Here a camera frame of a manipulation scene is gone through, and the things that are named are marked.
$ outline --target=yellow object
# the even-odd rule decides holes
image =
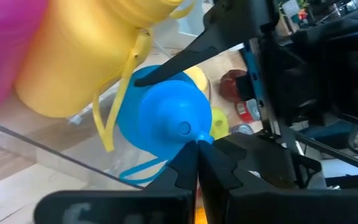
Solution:
[[[212,108],[212,127],[210,135],[215,138],[215,140],[229,135],[229,122],[227,121],[226,115],[218,108]]]
[[[204,208],[197,209],[195,215],[195,224],[208,224]]]
[[[205,77],[205,74],[199,67],[193,66],[185,70],[185,73],[194,81],[199,90],[206,90],[206,87],[208,86],[208,81]]]
[[[182,0],[50,0],[15,88],[34,111],[65,118],[92,101],[106,150],[133,70],[152,47],[149,27],[168,16],[185,16],[194,7],[173,12]],[[122,78],[106,128],[98,96]]]

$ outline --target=yellow strap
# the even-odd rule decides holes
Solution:
[[[138,36],[135,46],[131,50],[129,54],[129,58],[122,71],[121,82],[119,84],[118,92],[114,99],[114,103],[112,104],[106,122],[106,126],[103,125],[103,121],[100,115],[99,96],[101,94],[100,91],[103,90],[104,87],[106,87],[106,85],[109,85],[112,80],[106,82],[106,84],[104,84],[102,88],[93,95],[93,108],[92,108],[93,119],[96,125],[96,129],[98,130],[101,140],[103,142],[103,145],[108,152],[114,150],[114,140],[113,140],[114,125],[117,120],[119,108],[121,107],[122,101],[124,100],[125,92],[127,91],[129,85],[129,80],[131,79],[131,76],[138,64],[137,57],[139,56],[139,54],[145,53],[143,51],[145,48],[151,47],[151,43],[152,43],[151,39],[152,39],[152,35],[150,34],[150,31],[147,31],[147,35],[141,34]]]
[[[193,2],[184,9],[179,9],[179,10],[171,12],[171,14],[169,16],[172,19],[181,19],[181,18],[187,16],[191,12],[191,10],[193,10],[194,6],[196,5],[196,1],[197,0],[193,0]]]

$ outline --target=wooden floor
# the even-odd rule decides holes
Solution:
[[[140,67],[161,64],[167,59],[154,49]],[[213,84],[212,105],[225,112],[231,126],[241,123],[234,105],[223,100],[217,89],[220,78],[230,69],[246,69],[239,54],[224,52],[201,63],[200,68]],[[131,166],[128,157],[132,155],[127,151],[104,152],[90,112],[85,111],[80,118],[75,118],[80,124],[73,122],[75,119],[69,122],[67,119],[44,118],[13,96],[0,106],[0,124],[99,170]],[[108,114],[108,107],[102,114]],[[255,123],[253,128],[259,130],[260,125]],[[147,158],[143,154],[135,157],[135,162]],[[128,186],[0,132],[0,223],[31,223],[35,204],[50,192],[94,188],[123,190]]]

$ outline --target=blue strap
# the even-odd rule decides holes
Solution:
[[[145,162],[141,165],[132,167],[128,170],[125,170],[124,172],[120,173],[119,178],[129,184],[144,184],[150,181],[153,181],[156,177],[158,177],[162,171],[165,168],[165,165],[154,175],[152,175],[151,177],[145,178],[145,179],[127,179],[126,177],[130,176],[130,175],[134,175],[140,171],[143,171],[145,169],[148,169],[152,166],[155,166],[161,162],[163,162],[164,160],[161,160],[160,158],[156,158],[156,159],[152,159],[151,161]]]

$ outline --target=pink object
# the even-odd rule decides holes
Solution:
[[[47,0],[0,0],[0,103],[12,90],[46,7]]]

